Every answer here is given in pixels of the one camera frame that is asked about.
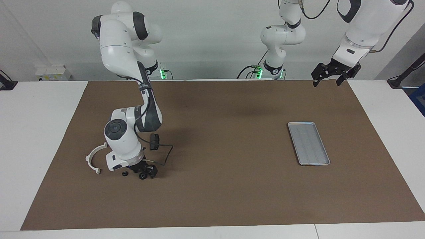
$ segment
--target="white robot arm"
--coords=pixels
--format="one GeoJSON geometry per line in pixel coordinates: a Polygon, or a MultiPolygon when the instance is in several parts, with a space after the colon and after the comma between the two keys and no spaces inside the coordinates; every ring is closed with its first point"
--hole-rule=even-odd
{"type": "Polygon", "coordinates": [[[279,15],[285,21],[284,25],[268,26],[261,31],[261,41],[267,47],[265,60],[261,63],[263,78],[278,79],[286,57],[282,46],[297,45],[306,38],[298,0],[282,0],[279,15]]]}
{"type": "Polygon", "coordinates": [[[143,105],[112,112],[104,128],[112,149],[106,156],[108,168],[113,171],[128,167],[135,173],[141,172],[141,179],[148,174],[153,178],[157,169],[144,161],[143,147],[135,131],[153,132],[162,124],[162,114],[148,77],[158,68],[158,61],[153,50],[146,46],[161,41],[161,30],[149,25],[145,16],[132,11],[130,5],[119,1],[112,6],[110,15],[93,19],[92,33],[99,40],[104,66],[123,78],[136,80],[144,101],[143,105]]]}
{"type": "Polygon", "coordinates": [[[340,75],[337,84],[353,78],[361,69],[359,61],[378,43],[406,9],[411,0],[338,0],[337,10],[349,27],[327,65],[319,63],[312,72],[313,85],[340,75]]]}

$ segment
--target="green indicator light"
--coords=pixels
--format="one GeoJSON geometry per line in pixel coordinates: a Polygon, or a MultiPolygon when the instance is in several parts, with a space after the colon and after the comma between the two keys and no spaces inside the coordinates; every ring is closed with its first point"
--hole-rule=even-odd
{"type": "Polygon", "coordinates": [[[159,72],[161,73],[161,79],[167,78],[167,74],[163,70],[160,69],[159,72]]]}
{"type": "Polygon", "coordinates": [[[257,79],[261,79],[261,76],[263,75],[263,69],[259,68],[259,72],[257,73],[257,79]]]}

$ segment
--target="round button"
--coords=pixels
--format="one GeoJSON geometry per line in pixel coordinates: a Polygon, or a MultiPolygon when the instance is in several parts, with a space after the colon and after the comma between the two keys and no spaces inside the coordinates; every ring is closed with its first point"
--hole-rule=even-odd
{"type": "Polygon", "coordinates": [[[116,122],[116,123],[112,123],[112,124],[109,126],[109,130],[110,130],[112,133],[116,133],[116,132],[118,132],[120,129],[121,129],[121,125],[120,125],[118,122],[116,122]]]}

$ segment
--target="silver tray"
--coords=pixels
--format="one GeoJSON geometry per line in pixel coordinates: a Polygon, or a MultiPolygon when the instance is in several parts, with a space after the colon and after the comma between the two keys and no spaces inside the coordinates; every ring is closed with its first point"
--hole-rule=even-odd
{"type": "Polygon", "coordinates": [[[301,165],[328,165],[328,154],[313,122],[289,122],[289,132],[301,165]]]}

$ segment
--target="cable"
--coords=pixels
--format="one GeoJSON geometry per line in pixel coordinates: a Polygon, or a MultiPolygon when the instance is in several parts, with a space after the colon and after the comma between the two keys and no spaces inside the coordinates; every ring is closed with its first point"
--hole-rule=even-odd
{"type": "Polygon", "coordinates": [[[137,119],[134,120],[135,122],[137,122],[140,118],[142,118],[146,114],[147,109],[149,108],[149,106],[150,106],[150,100],[148,99],[147,100],[147,106],[146,106],[146,108],[144,109],[143,113],[139,117],[137,117],[137,119]]]}
{"type": "Polygon", "coordinates": [[[122,77],[122,76],[120,76],[120,75],[117,75],[119,78],[122,78],[122,79],[126,79],[126,80],[128,80],[128,79],[130,79],[130,80],[135,80],[135,81],[137,81],[137,82],[139,82],[140,84],[144,84],[141,80],[138,80],[138,79],[136,79],[136,78],[131,78],[131,77],[122,77]]]}
{"type": "Polygon", "coordinates": [[[9,80],[11,80],[12,81],[12,79],[10,78],[10,76],[8,76],[4,71],[2,71],[2,70],[0,70],[1,71],[1,73],[3,73],[5,76],[7,76],[7,78],[9,78],[9,80]]]}
{"type": "Polygon", "coordinates": [[[240,72],[239,72],[239,75],[238,75],[238,77],[237,77],[237,79],[239,79],[239,77],[241,76],[241,74],[242,74],[242,72],[244,72],[246,69],[248,69],[248,68],[253,68],[252,67],[252,65],[249,65],[249,66],[247,66],[247,67],[245,67],[245,68],[243,68],[240,72]]]}
{"type": "Polygon", "coordinates": [[[323,7],[323,9],[319,12],[319,14],[317,16],[315,16],[315,17],[309,17],[309,16],[306,15],[306,13],[304,11],[304,3],[303,3],[303,1],[302,0],[299,0],[298,1],[298,3],[300,4],[301,11],[303,12],[304,16],[307,19],[310,19],[310,20],[313,20],[313,19],[318,18],[323,13],[323,11],[326,9],[326,7],[329,5],[330,2],[331,2],[331,0],[328,0],[328,2],[326,3],[326,5],[323,7]]]}
{"type": "Polygon", "coordinates": [[[269,50],[267,50],[265,53],[264,53],[264,55],[263,55],[263,57],[260,59],[260,61],[258,62],[258,64],[257,65],[259,65],[260,63],[261,63],[261,61],[264,59],[264,57],[266,56],[266,54],[267,54],[267,52],[268,52],[269,50]]]}
{"type": "Polygon", "coordinates": [[[409,9],[409,11],[406,13],[406,15],[403,16],[402,19],[400,19],[400,21],[397,23],[397,25],[394,27],[394,29],[391,31],[390,35],[388,36],[387,40],[385,41],[384,45],[382,46],[381,49],[379,50],[371,50],[370,53],[378,53],[381,52],[386,46],[388,41],[390,40],[391,36],[393,35],[394,31],[397,29],[397,27],[400,25],[400,23],[407,17],[407,15],[409,15],[409,13],[413,10],[413,8],[415,7],[415,3],[413,2],[413,0],[409,0],[409,3],[411,4],[411,7],[409,9]]]}
{"type": "Polygon", "coordinates": [[[255,71],[250,71],[250,72],[248,72],[248,74],[246,74],[246,76],[245,76],[245,79],[248,79],[248,75],[249,75],[250,73],[254,74],[254,73],[255,73],[255,71]]]}
{"type": "Polygon", "coordinates": [[[167,163],[167,160],[168,160],[168,156],[170,156],[170,153],[171,153],[171,151],[173,150],[174,145],[157,144],[157,143],[152,143],[152,142],[149,142],[149,141],[147,141],[147,140],[144,140],[143,138],[141,138],[141,137],[137,134],[137,131],[136,131],[136,123],[134,123],[133,130],[134,130],[134,133],[136,134],[136,136],[137,136],[137,137],[138,137],[141,141],[143,141],[143,142],[145,142],[145,143],[148,143],[148,144],[151,144],[151,145],[157,145],[157,146],[170,146],[170,150],[168,151],[167,156],[165,157],[165,161],[164,161],[164,163],[160,163],[160,162],[157,162],[157,161],[144,159],[144,161],[153,162],[153,163],[157,163],[157,164],[159,164],[159,165],[165,166],[165,164],[167,163]]]}
{"type": "Polygon", "coordinates": [[[170,72],[171,73],[171,79],[174,80],[173,73],[170,70],[164,70],[164,72],[170,72]]]}

